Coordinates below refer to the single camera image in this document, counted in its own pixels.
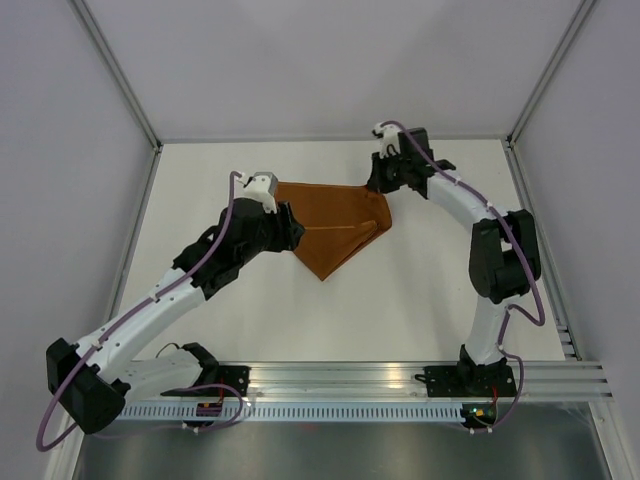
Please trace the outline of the orange-brown cloth napkin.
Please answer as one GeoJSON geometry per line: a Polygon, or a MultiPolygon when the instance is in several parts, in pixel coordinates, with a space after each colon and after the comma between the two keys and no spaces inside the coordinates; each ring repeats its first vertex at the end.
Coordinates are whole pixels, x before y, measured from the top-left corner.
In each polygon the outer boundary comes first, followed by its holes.
{"type": "Polygon", "coordinates": [[[386,198],[364,186],[282,182],[276,199],[304,227],[294,254],[321,281],[392,228],[386,198]]]}

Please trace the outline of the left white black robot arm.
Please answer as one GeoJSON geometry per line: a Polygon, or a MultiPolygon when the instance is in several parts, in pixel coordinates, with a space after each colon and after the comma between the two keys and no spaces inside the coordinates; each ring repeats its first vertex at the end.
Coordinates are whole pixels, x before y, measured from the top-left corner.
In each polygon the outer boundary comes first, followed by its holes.
{"type": "Polygon", "coordinates": [[[236,198],[216,225],[174,258],[149,294],[129,311],[75,342],[63,338],[45,353],[47,384],[57,404],[86,434],[104,430],[126,405],[190,389],[206,396],[218,384],[215,358],[196,343],[162,360],[137,355],[175,321],[234,282],[263,252],[293,251],[304,235],[292,206],[273,212],[236,198]]]}

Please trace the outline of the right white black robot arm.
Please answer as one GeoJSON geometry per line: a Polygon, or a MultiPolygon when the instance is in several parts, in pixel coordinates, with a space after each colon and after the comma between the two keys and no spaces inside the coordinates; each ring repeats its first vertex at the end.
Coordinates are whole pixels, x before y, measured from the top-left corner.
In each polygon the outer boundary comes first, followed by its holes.
{"type": "Polygon", "coordinates": [[[537,313],[529,319],[537,326],[546,321],[536,285],[541,260],[532,214],[494,206],[451,162],[435,159],[425,129],[386,121],[372,133],[379,147],[371,157],[367,189],[387,194],[408,187],[443,208],[470,235],[468,273],[477,294],[471,332],[455,365],[427,366],[416,380],[431,398],[515,396],[504,337],[518,299],[533,295],[537,313]]]}

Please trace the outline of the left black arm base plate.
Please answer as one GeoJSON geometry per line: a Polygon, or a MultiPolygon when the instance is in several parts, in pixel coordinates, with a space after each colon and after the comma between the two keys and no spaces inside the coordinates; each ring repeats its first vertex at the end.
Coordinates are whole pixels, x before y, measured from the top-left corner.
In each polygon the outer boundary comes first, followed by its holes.
{"type": "Polygon", "coordinates": [[[250,373],[251,368],[247,365],[222,364],[216,370],[214,382],[230,386],[246,397],[250,373]]]}

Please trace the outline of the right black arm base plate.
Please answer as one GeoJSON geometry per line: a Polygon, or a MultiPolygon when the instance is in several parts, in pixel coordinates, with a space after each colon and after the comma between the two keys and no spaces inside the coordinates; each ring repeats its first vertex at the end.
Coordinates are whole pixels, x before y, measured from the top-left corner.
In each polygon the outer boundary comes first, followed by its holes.
{"type": "Polygon", "coordinates": [[[494,372],[481,372],[464,378],[456,366],[425,366],[421,375],[429,398],[510,398],[517,392],[513,371],[509,366],[494,372]]]}

